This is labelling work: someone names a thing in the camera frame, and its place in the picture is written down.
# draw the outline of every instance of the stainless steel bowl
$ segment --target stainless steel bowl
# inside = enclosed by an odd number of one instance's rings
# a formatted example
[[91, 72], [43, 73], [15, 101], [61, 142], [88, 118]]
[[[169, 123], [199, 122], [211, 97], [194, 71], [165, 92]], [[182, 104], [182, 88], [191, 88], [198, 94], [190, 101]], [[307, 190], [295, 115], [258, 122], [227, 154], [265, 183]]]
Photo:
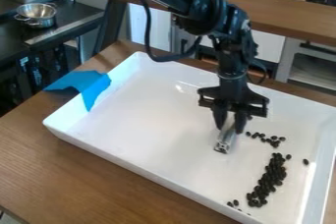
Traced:
[[50, 28], [55, 25], [56, 6], [52, 3], [31, 3], [20, 6], [15, 19], [31, 28]]

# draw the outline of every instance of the white tray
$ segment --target white tray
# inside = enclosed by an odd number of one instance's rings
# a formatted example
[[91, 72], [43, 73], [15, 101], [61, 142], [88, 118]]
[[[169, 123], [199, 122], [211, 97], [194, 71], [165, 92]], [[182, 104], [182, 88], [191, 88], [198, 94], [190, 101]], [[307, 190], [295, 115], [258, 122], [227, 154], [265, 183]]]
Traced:
[[[196, 90], [217, 85], [216, 75], [175, 62], [154, 63], [139, 52], [108, 75], [112, 84], [90, 112], [79, 94], [43, 124], [62, 140], [240, 222], [322, 221], [334, 163], [334, 107], [251, 85], [271, 102], [268, 118], [254, 117], [246, 130], [285, 136], [276, 152], [293, 155], [284, 185], [266, 206], [251, 208], [246, 193], [274, 149], [241, 135], [229, 155], [213, 150], [218, 131], [210, 110], [197, 106]], [[233, 199], [243, 212], [226, 205]]]

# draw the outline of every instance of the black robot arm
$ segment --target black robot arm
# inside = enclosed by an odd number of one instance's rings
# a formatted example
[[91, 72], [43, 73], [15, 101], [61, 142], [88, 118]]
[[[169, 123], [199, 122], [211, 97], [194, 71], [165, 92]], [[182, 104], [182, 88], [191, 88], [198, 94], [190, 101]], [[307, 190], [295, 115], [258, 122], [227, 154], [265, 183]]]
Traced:
[[235, 113], [233, 128], [240, 134], [252, 116], [266, 117], [268, 99], [248, 87], [248, 67], [254, 63], [257, 45], [252, 39], [248, 15], [225, 0], [154, 0], [175, 15], [177, 25], [199, 35], [187, 54], [174, 57], [154, 57], [149, 46], [150, 12], [145, 0], [140, 0], [147, 13], [145, 46], [154, 61], [171, 61], [187, 57], [196, 51], [202, 35], [213, 42], [218, 60], [219, 86], [201, 88], [199, 105], [212, 110], [218, 129], [226, 122], [228, 111]]

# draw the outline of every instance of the wooden table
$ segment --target wooden table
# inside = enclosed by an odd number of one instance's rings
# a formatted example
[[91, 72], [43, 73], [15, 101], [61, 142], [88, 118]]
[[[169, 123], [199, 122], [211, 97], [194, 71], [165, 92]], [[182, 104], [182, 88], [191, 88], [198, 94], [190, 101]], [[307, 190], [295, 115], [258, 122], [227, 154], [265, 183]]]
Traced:
[[[139, 0], [118, 0], [139, 4]], [[336, 8], [302, 0], [227, 0], [245, 10], [252, 28], [336, 46]], [[165, 10], [148, 1], [150, 7]]]
[[[80, 69], [108, 72], [135, 51], [143, 47], [118, 41]], [[183, 62], [215, 69], [197, 60]], [[331, 95], [274, 81], [264, 85], [336, 106]], [[236, 223], [54, 137], [41, 122], [73, 96], [40, 92], [0, 119], [0, 205], [5, 209], [43, 224]], [[334, 179], [325, 223], [334, 223], [335, 205]]]

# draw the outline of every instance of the blue cloth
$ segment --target blue cloth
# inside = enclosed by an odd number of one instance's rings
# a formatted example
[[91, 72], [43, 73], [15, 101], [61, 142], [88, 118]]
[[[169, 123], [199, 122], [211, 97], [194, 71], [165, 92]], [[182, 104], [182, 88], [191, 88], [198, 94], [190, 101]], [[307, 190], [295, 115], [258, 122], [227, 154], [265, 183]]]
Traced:
[[98, 95], [110, 86], [111, 80], [106, 74], [96, 71], [71, 72], [44, 90], [59, 90], [74, 87], [82, 94], [85, 107], [89, 111]]

